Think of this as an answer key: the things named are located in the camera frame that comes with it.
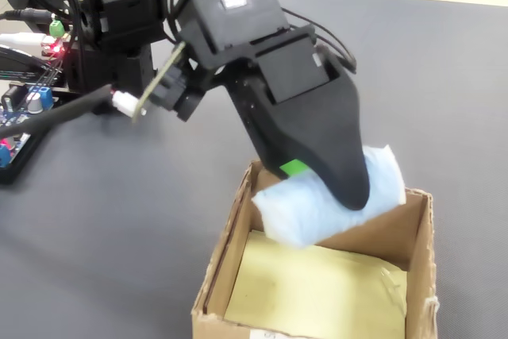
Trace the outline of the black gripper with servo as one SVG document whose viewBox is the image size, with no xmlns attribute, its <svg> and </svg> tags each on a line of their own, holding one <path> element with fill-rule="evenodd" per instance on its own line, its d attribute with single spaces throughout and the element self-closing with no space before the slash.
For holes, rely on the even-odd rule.
<svg viewBox="0 0 508 339">
<path fill-rule="evenodd" d="M 330 41 L 316 33 L 316 27 L 291 25 L 269 37 L 212 54 L 214 73 L 203 86 L 226 86 L 269 172 L 286 179 L 308 166 L 343 206 L 361 210 L 370 183 L 362 151 L 358 93 L 355 87 L 320 87 L 340 76 L 332 68 L 334 63 L 355 73 L 357 62 L 340 40 Z M 263 85 L 267 97 L 278 104 L 274 122 L 282 144 L 267 133 L 271 123 L 258 113 L 255 85 Z"/>
</svg>

